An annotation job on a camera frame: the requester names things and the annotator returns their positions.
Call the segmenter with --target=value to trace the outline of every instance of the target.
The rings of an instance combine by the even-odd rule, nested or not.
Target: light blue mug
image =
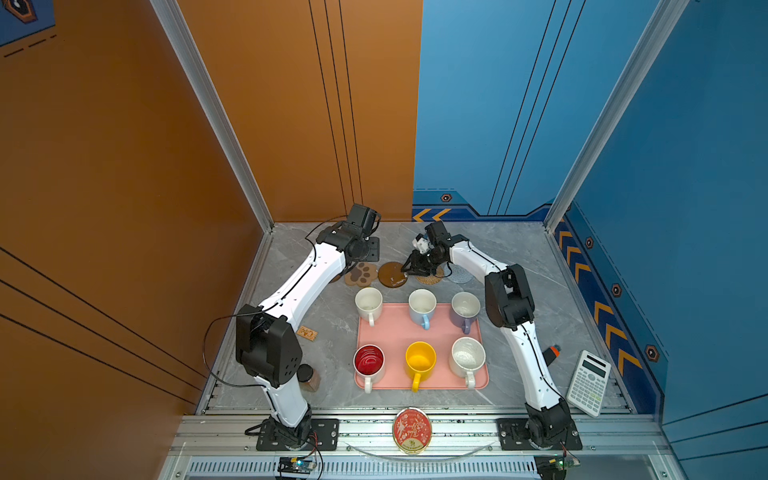
[[[429,320],[435,315],[437,307],[435,294],[423,288],[414,290],[408,297],[408,307],[411,320],[416,325],[423,326],[424,330],[429,330]]]
[[[470,292],[459,292],[451,300],[451,323],[469,335],[472,322],[478,319],[480,300]]]

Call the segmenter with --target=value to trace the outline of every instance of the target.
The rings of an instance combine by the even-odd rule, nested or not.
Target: brown wall panel
[[[273,218],[344,214],[308,2],[179,5]]]
[[[420,1],[180,5],[276,221],[410,219]]]
[[[150,479],[261,231],[150,3],[54,7],[0,58],[0,279],[169,373],[0,284],[0,314],[151,384],[0,318],[0,476]]]
[[[3,478],[157,477],[192,405],[2,318],[0,338]]]

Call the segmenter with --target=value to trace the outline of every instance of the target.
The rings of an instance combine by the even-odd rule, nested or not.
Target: pink tray
[[[408,303],[385,303],[382,315],[376,320],[376,326],[371,327],[368,320],[361,319],[357,329],[357,347],[377,345],[383,352],[386,361],[384,378],[373,384],[374,389],[410,389],[413,380],[406,373],[406,349],[411,343],[427,342],[437,353],[437,364],[432,376],[422,382],[419,389],[437,390],[466,390],[465,380],[453,374],[448,365],[453,343],[464,336],[461,329],[454,326],[449,319],[450,303],[438,303],[435,316],[430,321],[429,330],[411,321],[408,313]],[[474,322],[469,335],[482,343],[480,328]],[[360,377],[355,375],[357,386],[364,385]],[[488,385],[488,368],[484,365],[475,374],[475,389],[483,389]]]

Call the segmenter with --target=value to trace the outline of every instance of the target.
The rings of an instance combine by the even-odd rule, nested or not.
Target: white calculator
[[[611,366],[587,350],[581,352],[576,373],[568,389],[568,401],[588,415],[600,415]]]

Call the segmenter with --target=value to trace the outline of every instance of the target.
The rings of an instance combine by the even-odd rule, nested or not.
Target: yellow chevron arrow
[[[591,272],[592,269],[589,267],[589,265],[584,265],[583,263],[576,262],[576,271],[574,272],[574,277],[576,278],[576,283],[578,283],[578,273],[580,270],[586,270],[588,272]]]
[[[619,335],[621,338],[623,338],[625,340],[627,339],[627,336],[624,334],[624,332],[622,332],[621,330],[619,330],[615,326],[608,325],[606,323],[605,324],[605,344],[608,345],[608,349],[609,350],[611,349],[611,334],[612,333],[615,333],[616,335]]]
[[[440,217],[442,217],[443,215],[445,215],[445,214],[446,214],[446,213],[448,213],[449,211],[451,211],[451,209],[450,209],[450,208],[446,208],[445,210],[443,210],[443,211],[442,211],[442,212],[440,212],[439,214],[437,214],[437,215],[435,215],[434,217],[432,217],[432,219],[433,219],[433,220],[436,222],[436,221],[440,220]]]
[[[431,210],[431,208],[425,208],[424,210],[422,210],[418,214],[416,214],[416,216],[413,217],[413,220],[416,220],[417,222],[423,222],[424,220],[422,220],[422,215],[426,214],[430,210]]]
[[[642,369],[643,366],[640,364],[640,360],[634,358],[629,353],[626,353],[622,349],[619,349],[619,373],[621,376],[624,376],[624,360],[629,360],[630,362],[637,365],[638,368]]]
[[[600,310],[602,310],[604,312],[608,312],[611,315],[614,314],[614,311],[608,305],[605,305],[605,304],[600,303],[600,302],[595,302],[594,303],[594,322],[597,325],[600,325],[600,320],[598,320],[598,316],[600,315]]]
[[[565,230],[560,232],[560,250],[563,250],[563,237],[573,237],[573,234]]]
[[[581,250],[576,247],[568,247],[565,249],[565,251],[568,252],[568,256],[566,257],[565,261],[568,263],[568,266],[571,266],[571,253],[581,253]]]

